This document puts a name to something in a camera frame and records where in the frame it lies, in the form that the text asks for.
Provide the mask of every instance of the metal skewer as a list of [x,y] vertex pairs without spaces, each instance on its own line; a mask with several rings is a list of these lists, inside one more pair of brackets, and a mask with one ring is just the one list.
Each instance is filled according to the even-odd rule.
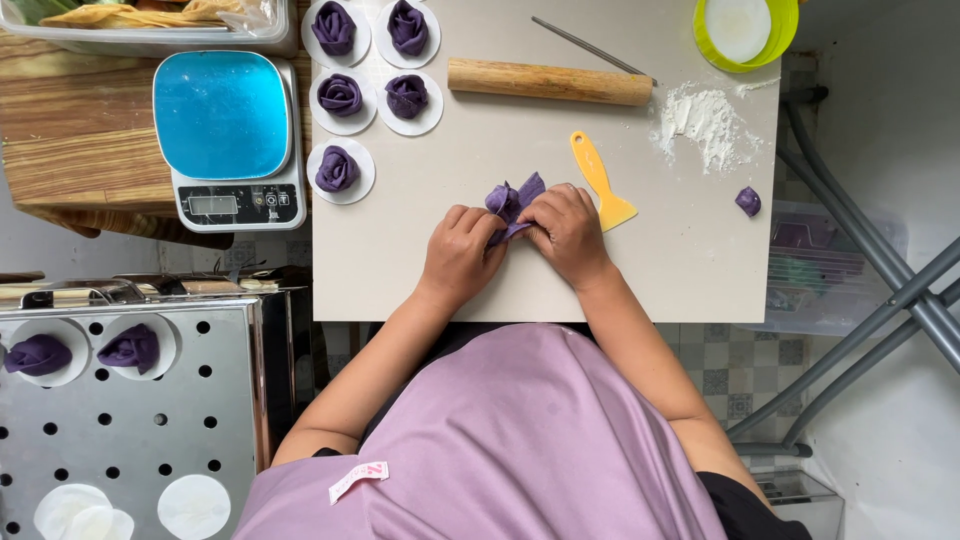
[[[550,32],[553,32],[554,34],[557,34],[557,35],[560,36],[560,37],[564,37],[564,38],[566,38],[567,40],[572,41],[573,43],[576,43],[577,45],[580,45],[581,47],[583,47],[583,48],[587,49],[588,51],[590,51],[591,53],[595,54],[596,56],[604,59],[605,61],[608,61],[608,62],[612,63],[613,65],[619,67],[620,69],[626,71],[627,73],[633,73],[633,74],[635,74],[635,75],[646,75],[646,73],[640,71],[639,69],[636,69],[635,67],[633,67],[633,66],[629,65],[628,63],[626,63],[626,62],[618,59],[617,57],[613,57],[613,56],[611,56],[611,55],[609,55],[609,54],[601,51],[600,49],[594,47],[593,45],[590,45],[590,44],[587,43],[586,41],[583,41],[583,40],[580,39],[579,37],[576,37],[576,36],[574,36],[573,34],[570,34],[570,33],[568,33],[568,32],[565,32],[565,31],[557,28],[556,26],[554,26],[554,25],[546,22],[546,21],[543,20],[543,19],[540,19],[540,18],[537,18],[537,17],[533,17],[533,16],[530,17],[530,18],[533,19],[533,21],[536,22],[537,24],[541,25],[543,28],[549,30]],[[654,82],[654,86],[656,86],[656,85],[657,85],[657,79],[653,79],[653,82]]]

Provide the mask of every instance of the clear plastic box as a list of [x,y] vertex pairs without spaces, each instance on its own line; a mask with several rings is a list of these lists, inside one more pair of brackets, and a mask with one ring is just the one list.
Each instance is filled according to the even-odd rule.
[[276,7],[280,16],[274,28],[258,37],[209,28],[45,28],[23,24],[16,8],[6,0],[0,0],[0,27],[17,36],[45,39],[69,51],[88,55],[166,58],[175,53],[215,49],[293,58],[300,48],[297,3],[276,0]]
[[[870,216],[880,234],[906,255],[906,227],[887,215]],[[893,293],[822,205],[774,201],[767,265],[766,316],[753,331],[844,336]],[[884,336],[893,321],[876,331]]]

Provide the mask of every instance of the purple dough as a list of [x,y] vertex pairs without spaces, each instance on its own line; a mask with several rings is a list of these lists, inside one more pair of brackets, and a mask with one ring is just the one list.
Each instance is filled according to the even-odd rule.
[[353,185],[358,178],[360,167],[350,154],[339,146],[327,146],[324,162],[317,172],[317,187],[327,193],[336,193]]
[[390,33],[398,53],[412,57],[419,56],[427,40],[430,39],[430,31],[423,20],[423,13],[415,10],[407,0],[400,0],[394,4],[394,9],[390,12],[390,20],[387,21],[387,32]]
[[495,246],[505,242],[520,229],[530,227],[530,223],[518,225],[516,219],[520,217],[523,209],[529,207],[530,203],[533,203],[534,199],[544,191],[546,191],[546,185],[544,185],[540,173],[534,173],[523,183],[520,189],[513,189],[506,182],[495,187],[491,194],[487,195],[484,204],[487,205],[490,212],[500,216],[507,223],[507,230],[493,233],[487,245]]
[[419,75],[400,75],[384,89],[387,90],[387,107],[398,118],[413,120],[426,109],[426,86]]
[[97,353],[97,358],[107,366],[136,366],[137,373],[143,375],[160,359],[160,343],[156,339],[156,333],[141,323],[111,339]]
[[350,77],[339,73],[334,73],[320,83],[317,100],[324,110],[334,116],[350,116],[363,109],[360,86]]
[[754,217],[756,213],[760,211],[760,196],[757,195],[756,191],[750,186],[741,189],[734,201],[743,211],[747,212],[747,215],[750,217]]
[[8,373],[42,377],[59,371],[73,359],[73,353],[56,337],[38,333],[14,345],[3,360]]
[[317,19],[310,25],[320,48],[331,57],[342,57],[353,50],[356,27],[347,10],[332,0],[320,6]]

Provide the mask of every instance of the yellow dough scraper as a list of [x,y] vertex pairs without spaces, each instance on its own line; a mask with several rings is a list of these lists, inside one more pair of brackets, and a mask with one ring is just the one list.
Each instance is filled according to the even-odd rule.
[[584,132],[574,132],[570,136],[570,146],[573,147],[573,156],[580,165],[580,172],[584,173],[587,184],[600,197],[600,228],[603,232],[620,225],[636,215],[634,205],[617,197],[610,190],[610,179],[607,178],[607,169],[600,160],[600,154],[593,147],[593,143]]

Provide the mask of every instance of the rolling pin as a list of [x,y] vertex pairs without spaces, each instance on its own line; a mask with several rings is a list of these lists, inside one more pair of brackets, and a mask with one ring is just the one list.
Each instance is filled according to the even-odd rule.
[[653,79],[630,73],[451,58],[447,63],[446,87],[643,107],[650,100]]

